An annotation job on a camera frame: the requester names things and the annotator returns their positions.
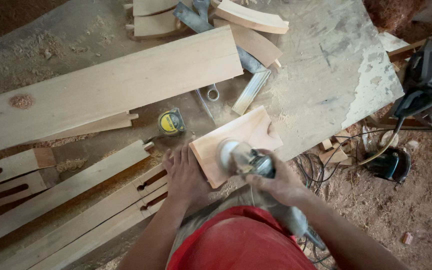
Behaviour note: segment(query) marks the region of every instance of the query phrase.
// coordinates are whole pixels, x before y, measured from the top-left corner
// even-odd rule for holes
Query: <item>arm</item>
[[[172,152],[168,149],[163,157],[163,166],[170,175],[167,198],[121,261],[118,270],[164,270],[184,214],[190,205],[207,197],[210,191],[187,144]]]
[[[268,191],[280,203],[299,208],[341,269],[407,269],[373,238],[339,216],[307,189],[299,176],[281,160],[273,156],[273,163],[276,168],[274,179],[248,175],[246,181]]]

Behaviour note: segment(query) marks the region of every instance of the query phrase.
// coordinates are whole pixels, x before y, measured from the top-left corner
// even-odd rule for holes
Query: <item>red shirt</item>
[[[271,214],[229,208],[204,223],[171,256],[168,270],[314,270],[294,237]]]

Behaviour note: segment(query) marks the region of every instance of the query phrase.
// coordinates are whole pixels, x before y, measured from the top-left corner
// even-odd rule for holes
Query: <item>wooden workbench surface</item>
[[[0,38],[0,93],[192,34],[187,31],[176,37],[129,40],[124,26],[131,19],[124,14],[123,3],[71,0]],[[277,150],[280,158],[297,156],[403,94],[360,0],[258,0],[257,4],[249,3],[249,8],[289,21],[286,34],[262,33],[283,52],[279,59],[282,68],[271,67],[272,74],[249,107],[265,106],[284,143]],[[45,49],[52,52],[51,58],[45,58]],[[238,116],[231,107],[250,78],[251,74],[246,73],[216,84],[219,100],[207,104],[217,126]],[[57,161],[87,159],[84,169],[113,150],[158,133],[158,115],[173,107],[180,109],[188,132],[180,138],[156,141],[155,152],[216,128],[193,91],[136,108],[131,113],[140,117],[133,121],[132,128],[100,132],[93,138],[55,147],[55,157]],[[67,172],[61,178],[73,174]],[[83,208],[105,195],[85,198],[89,197],[91,202]],[[77,212],[65,212],[63,219]],[[46,231],[53,228],[52,224],[63,222],[56,216],[51,219],[52,223],[45,224]],[[31,242],[21,241],[25,230],[31,231],[31,226],[16,231],[19,234],[15,240],[9,240],[15,245],[13,250],[17,250],[17,244]]]

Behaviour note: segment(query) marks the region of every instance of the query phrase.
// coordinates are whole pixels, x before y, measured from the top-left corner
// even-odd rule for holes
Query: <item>hand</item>
[[[276,169],[274,179],[259,175],[249,174],[246,182],[256,188],[269,192],[278,202],[287,206],[297,206],[304,200],[309,190],[303,185],[300,176],[293,172],[284,162],[277,158],[271,151],[259,149],[263,154],[270,155],[273,166]]]
[[[204,179],[198,160],[188,144],[180,145],[173,151],[168,149],[163,156],[163,167],[170,176],[168,199],[187,208],[207,199],[211,186]]]

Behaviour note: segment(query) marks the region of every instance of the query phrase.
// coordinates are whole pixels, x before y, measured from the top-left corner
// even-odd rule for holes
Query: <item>tape measure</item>
[[[166,136],[179,136],[186,131],[183,117],[177,107],[159,115],[157,125]]]

